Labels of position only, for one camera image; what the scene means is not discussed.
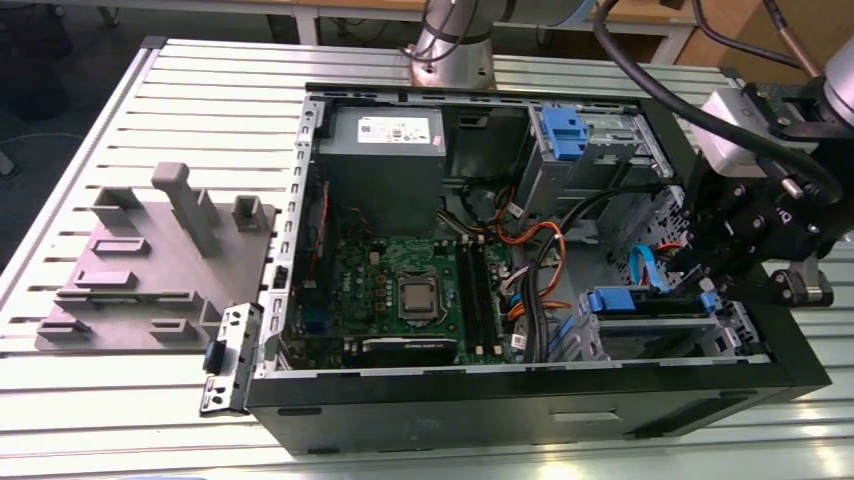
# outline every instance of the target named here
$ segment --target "motherboard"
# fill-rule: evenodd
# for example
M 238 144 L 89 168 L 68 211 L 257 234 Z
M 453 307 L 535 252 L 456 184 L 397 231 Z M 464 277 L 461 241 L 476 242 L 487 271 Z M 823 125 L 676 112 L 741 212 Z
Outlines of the motherboard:
M 481 241 L 341 240 L 328 303 L 298 307 L 289 362 L 296 356 L 320 369 L 512 362 L 492 293 L 507 262 L 504 246 Z

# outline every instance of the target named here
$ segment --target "red wire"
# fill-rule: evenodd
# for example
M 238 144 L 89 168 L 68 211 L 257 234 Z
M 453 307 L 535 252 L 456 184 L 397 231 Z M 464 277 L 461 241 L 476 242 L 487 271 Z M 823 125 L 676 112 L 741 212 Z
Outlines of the red wire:
M 314 240 L 314 252 L 310 254 L 310 266 L 308 267 L 308 275 L 305 278 L 310 278 L 314 271 L 314 265 L 317 263 L 317 252 L 322 246 L 322 237 L 325 236 L 325 218 L 329 213 L 329 182 L 322 184 L 322 217 L 320 217 L 320 228 L 317 230 L 317 239 Z
M 664 252 L 667 250 L 675 250 L 677 248 L 681 248 L 684 245 L 681 245 L 680 243 L 663 243 L 661 245 L 657 246 L 657 248 L 655 249 L 657 252 Z
M 516 195 L 516 189 L 513 187 L 509 190 L 509 196 L 507 197 L 507 202 L 504 203 L 504 206 L 495 213 L 495 217 L 492 217 L 492 220 L 496 221 L 495 222 L 495 232 L 497 233 L 497 236 L 501 239 L 501 241 L 504 243 L 509 244 L 509 245 L 520 245 L 524 242 L 527 242 L 531 238 L 533 238 L 533 236 L 543 229 L 552 230 L 555 232 L 555 235 L 557 236 L 557 242 L 559 242 L 557 245 L 559 245 L 559 250 L 560 250 L 560 261 L 557 263 L 557 267 L 555 268 L 555 272 L 553 272 L 553 274 L 551 276 L 551 280 L 548 281 L 548 285 L 545 286 L 543 291 L 540 291 L 540 293 L 539 293 L 539 297 L 544 300 L 545 297 L 548 297 L 548 295 L 551 295 L 551 293 L 555 291 L 555 288 L 557 288 L 557 282 L 560 281 L 560 275 L 563 273 L 563 264 L 565 263 L 565 241 L 563 239 L 563 232 L 560 231 L 560 227 L 553 222 L 540 222 L 536 225 L 532 225 L 531 228 L 528 228 L 528 230 L 515 238 L 508 236 L 508 235 L 504 235 L 504 232 L 501 230 L 501 221 L 504 219 L 504 213 L 507 211 L 507 206 L 512 202 L 515 195 Z M 508 314 L 508 319 L 512 320 L 513 318 L 517 318 L 523 314 L 524 314 L 524 307 L 521 306 L 521 303 L 519 303 L 513 307 L 513 309 L 511 309 L 511 313 Z

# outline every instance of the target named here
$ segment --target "green motherboard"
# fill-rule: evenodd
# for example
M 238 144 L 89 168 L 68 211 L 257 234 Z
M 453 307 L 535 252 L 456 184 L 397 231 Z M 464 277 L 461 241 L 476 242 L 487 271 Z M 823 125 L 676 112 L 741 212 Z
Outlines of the green motherboard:
M 444 338 L 456 340 L 453 364 L 512 362 L 503 316 L 488 299 L 497 333 L 495 347 L 467 344 L 463 301 L 465 291 L 457 272 L 457 245 L 452 240 L 365 239 L 338 242 L 333 255 L 328 305 L 300 311 L 308 368 L 341 368 L 344 353 L 364 338 Z M 484 278 L 497 283 L 507 270 L 503 245 L 484 245 Z

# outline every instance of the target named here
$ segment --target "slotted metal table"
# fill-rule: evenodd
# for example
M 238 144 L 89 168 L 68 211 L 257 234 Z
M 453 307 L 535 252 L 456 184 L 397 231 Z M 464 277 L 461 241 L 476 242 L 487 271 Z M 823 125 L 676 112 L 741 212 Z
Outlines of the slotted metal table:
M 86 207 L 100 187 L 129 185 L 140 199 L 160 198 L 148 184 L 152 167 L 180 161 L 192 169 L 190 184 L 206 188 L 213 201 L 245 193 L 282 208 L 305 82 L 408 83 L 405 61 L 390 50 L 189 40 L 144 46 L 0 277 L 0 476 L 854 475 L 854 246 L 847 243 L 821 267 L 835 284 L 835 307 L 796 314 L 833 385 L 675 439 L 293 458 L 252 417 L 197 417 L 201 355 L 36 351 L 38 320 L 96 222 Z M 641 95 L 605 62 L 499 56 L 495 71 L 505 90 Z M 712 69 L 649 71 L 695 104 L 731 85 Z

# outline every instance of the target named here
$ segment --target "cpu socket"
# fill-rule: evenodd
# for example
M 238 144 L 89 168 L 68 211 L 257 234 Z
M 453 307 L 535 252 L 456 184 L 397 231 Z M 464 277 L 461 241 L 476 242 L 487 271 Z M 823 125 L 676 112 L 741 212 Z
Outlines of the cpu socket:
M 439 318 L 439 277 L 432 272 L 404 272 L 397 276 L 397 315 L 413 327 Z

